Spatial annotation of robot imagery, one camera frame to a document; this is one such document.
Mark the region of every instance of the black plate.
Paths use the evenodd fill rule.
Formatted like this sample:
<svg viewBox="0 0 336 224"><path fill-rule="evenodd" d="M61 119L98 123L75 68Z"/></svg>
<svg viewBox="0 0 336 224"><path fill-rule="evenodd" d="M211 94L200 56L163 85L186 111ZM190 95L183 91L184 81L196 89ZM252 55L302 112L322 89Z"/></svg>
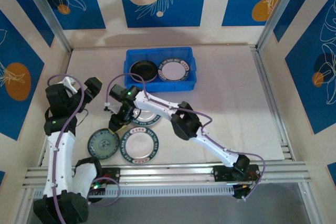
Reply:
<svg viewBox="0 0 336 224"><path fill-rule="evenodd" d="M158 75L158 67L155 63L149 60L141 60L134 63L130 68L130 73L140 75L145 82L150 82ZM141 79L136 76L131 76L134 81L141 82Z"/></svg>

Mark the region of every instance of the purple cable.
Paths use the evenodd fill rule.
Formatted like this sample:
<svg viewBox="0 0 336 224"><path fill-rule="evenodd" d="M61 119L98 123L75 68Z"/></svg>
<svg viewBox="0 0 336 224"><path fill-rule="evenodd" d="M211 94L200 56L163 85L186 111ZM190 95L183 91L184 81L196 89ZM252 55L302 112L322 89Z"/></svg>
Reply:
<svg viewBox="0 0 336 224"><path fill-rule="evenodd" d="M112 82L114 82L117 78L119 78L119 77L121 77L121 76L136 76L136 77L140 78L141 81L142 81L142 84L143 84L143 91L144 91L144 94L145 94L145 96L146 96L147 99L149 98L149 97L148 97L148 94L147 94L147 91L146 91L146 83L145 83L145 81L143 80L143 78L142 78L140 75L135 74L135 73L123 73L123 74L120 74L120 75L118 75L117 77L113 78L112 81L110 81L110 83L109 83L109 85L108 85L108 87L107 87L107 90L106 90L106 103L108 102L108 93L109 93L109 89L110 89L110 86L111 86ZM168 105L166 105L166 104L164 104L164 103L162 103L162 102L160 102L160 101L156 101L156 100L154 100L154 99L150 99L150 100L153 101L153 102L155 102L156 104L159 104L159 105L164 106L164 107L166 107L166 108L170 108ZM208 116L208 115L206 115L206 114L204 114L204 113L201 113L201 112L194 111L194 110L188 110L188 109L183 109L183 108L174 108L174 107L172 107L172 108L170 108L170 109L175 109L175 110L185 111L185 112L189 112L189 113L194 113L194 114L201 115L201 116L204 116L204 117L208 118L209 121L208 121L207 123L205 123L205 124L202 126L202 128L201 128L202 133L204 132L204 128L205 128L207 125L211 124L212 121L213 121L213 119L212 119L210 116ZM223 149L223 150L226 149L226 148L224 148L223 146L221 146L220 144L218 144L216 141L214 141L211 137L209 137L209 136L207 136L207 135L205 135L205 137L206 137L209 141L211 141L213 144L215 144L217 147L219 147L219 148L221 148L221 149ZM243 200L245 201L245 200L247 200L247 199L250 197L251 193L252 193L252 192L257 188L257 186L260 184L261 179L262 179L262 177L264 176L264 173L265 173L265 170L266 170L266 162L265 162L265 160L264 160L261 156L259 156L258 154L246 153L246 152L234 152L234 151L231 151L231 150L228 150L228 149L226 149L226 151L229 152L229 153L232 153L232 154L238 154L238 155L246 155L246 156L254 156L254 157L258 157L258 158L261 160L261 162L262 162L262 172L261 172L261 175L260 175L260 177L259 177L259 180L258 180L257 184L255 185L255 187L253 187L252 190L248 193L248 195L246 195L246 197L243 198Z"/></svg>
<svg viewBox="0 0 336 224"><path fill-rule="evenodd" d="M95 207L108 207L108 206L111 206L112 204L114 204L114 203L119 199L119 197L120 197L120 195L121 195L121 188L120 188L120 185L119 185L119 183L118 183L117 181L115 181L113 178L109 178L109 177L95 178L95 179L92 181L92 183L97 182L97 181L100 181L100 180L103 180L103 179L106 179L106 180L109 180L109 181L112 181L113 183L115 183L115 184L117 185L117 187L118 187L118 194L117 194L116 198L115 198L112 202L109 202L109 203L107 203L107 204L102 204L102 205L100 205L100 204L92 204L92 205L95 206Z"/></svg>
<svg viewBox="0 0 336 224"><path fill-rule="evenodd" d="M66 73L61 73L61 74L56 74L54 76L51 76L48 81L47 81L47 84L48 86L50 86L50 81L51 79L55 78L55 77L58 77L58 76L62 76L62 77L71 77L73 78L75 81L77 81L77 83L79 84L80 86L80 89L81 89L81 97L80 97L80 101L79 101L79 104L77 106L77 108L75 109L75 111L73 112L73 114L68 118L68 120L65 122L65 124L63 125L59 135L58 135L58 138L57 138L57 141L56 141L56 144L55 144L55 148L57 149L56 151L54 151L54 157L53 157L53 160L52 160L52 171L53 171L53 175L52 175L52 178L51 178L51 181L56 184L56 158L57 158L57 152L58 152L58 146L59 146L59 142L62 138L62 135L64 133L64 130L66 129L66 127L68 126L68 124L70 123L70 121L74 118L74 116L77 114L77 112L79 111L80 107L82 106L83 104L83 101L84 101L84 87L83 87L83 84L74 76L70 75L70 74L66 74ZM60 220L60 222L62 224L66 224L64 219L63 219L63 216L61 214L61 211L59 209L59 205L58 205L58 201L57 201L57 195L56 195L56 187L53 187L52 189L52 197L54 199L54 204L55 204L55 209L56 209L56 213L57 213L57 216Z"/></svg>

